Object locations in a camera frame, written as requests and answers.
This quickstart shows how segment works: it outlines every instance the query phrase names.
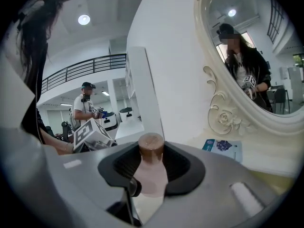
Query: woman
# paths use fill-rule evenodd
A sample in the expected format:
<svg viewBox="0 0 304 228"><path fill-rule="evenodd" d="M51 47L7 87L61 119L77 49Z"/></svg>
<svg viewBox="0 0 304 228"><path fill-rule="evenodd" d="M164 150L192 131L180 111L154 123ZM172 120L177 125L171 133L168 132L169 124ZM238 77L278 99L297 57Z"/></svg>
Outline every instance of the woman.
<svg viewBox="0 0 304 228"><path fill-rule="evenodd" d="M266 61L256 48L251 48L248 42L229 24L221 24L217 31L221 42L227 45L227 59L225 65L238 85L249 95L244 79L253 76L256 86L251 90L253 101L272 112L267 96L270 85L270 72Z"/></svg>
<svg viewBox="0 0 304 228"><path fill-rule="evenodd" d="M3 39L0 56L1 63L11 65L35 94L23 118L23 129L42 144L55 147L59 154L72 153L73 145L47 134L36 105L41 95L47 41L64 1L67 0L29 0L13 19Z"/></svg>

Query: pink bottle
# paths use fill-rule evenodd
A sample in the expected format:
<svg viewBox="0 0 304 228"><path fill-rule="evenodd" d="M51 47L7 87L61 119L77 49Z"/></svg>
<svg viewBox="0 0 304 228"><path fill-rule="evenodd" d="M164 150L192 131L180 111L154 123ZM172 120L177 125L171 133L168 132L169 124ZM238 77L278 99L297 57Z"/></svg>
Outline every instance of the pink bottle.
<svg viewBox="0 0 304 228"><path fill-rule="evenodd" d="M164 140L157 133L147 133L140 137L138 145L142 161L134 177L142 184L141 194L151 198L161 197L168 184L162 163Z"/></svg>

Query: ceiling light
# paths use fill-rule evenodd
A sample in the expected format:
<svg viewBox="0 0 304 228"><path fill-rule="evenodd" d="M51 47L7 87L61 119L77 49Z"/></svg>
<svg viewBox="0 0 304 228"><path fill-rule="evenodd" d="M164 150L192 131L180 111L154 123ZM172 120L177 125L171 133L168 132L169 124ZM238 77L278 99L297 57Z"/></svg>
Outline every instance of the ceiling light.
<svg viewBox="0 0 304 228"><path fill-rule="evenodd" d="M229 11L228 15L230 17L233 17L233 16L235 16L236 13L237 13L237 11L235 9L232 9L232 10Z"/></svg>
<svg viewBox="0 0 304 228"><path fill-rule="evenodd" d="M81 25L87 25L90 22L90 17L86 14L79 16L78 23Z"/></svg>
<svg viewBox="0 0 304 228"><path fill-rule="evenodd" d="M109 94L108 94L106 91L103 91L103 92L101 92L101 93L103 93L103 94L106 95L106 96L109 96Z"/></svg>

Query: gray plastic device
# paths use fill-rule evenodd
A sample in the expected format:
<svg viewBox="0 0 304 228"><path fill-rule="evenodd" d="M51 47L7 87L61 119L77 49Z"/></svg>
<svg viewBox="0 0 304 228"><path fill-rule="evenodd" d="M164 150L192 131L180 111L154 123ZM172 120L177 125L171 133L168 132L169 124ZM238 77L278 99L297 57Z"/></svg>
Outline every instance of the gray plastic device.
<svg viewBox="0 0 304 228"><path fill-rule="evenodd" d="M132 212L128 187L121 187L130 173L116 165L124 162L124 156L125 160L137 156L136 143L58 156L53 147L43 147L22 130L0 128L0 139L0 160L9 185L46 224L132 227L109 210L125 203L126 212ZM233 159L177 143L166 142L165 146L169 183L163 204L145 228L257 227L282 199ZM185 163L183 170L174 169L174 159ZM236 182L245 183L265 206L252 218L231 192L230 185Z"/></svg>

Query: brown bottle cap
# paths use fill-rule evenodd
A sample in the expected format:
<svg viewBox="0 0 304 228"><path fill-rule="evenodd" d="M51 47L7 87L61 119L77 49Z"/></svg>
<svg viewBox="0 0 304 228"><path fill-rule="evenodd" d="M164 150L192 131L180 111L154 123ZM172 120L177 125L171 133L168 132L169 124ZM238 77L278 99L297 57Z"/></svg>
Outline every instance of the brown bottle cap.
<svg viewBox="0 0 304 228"><path fill-rule="evenodd" d="M161 160L165 141L158 133L146 133L138 140L142 159L147 162Z"/></svg>

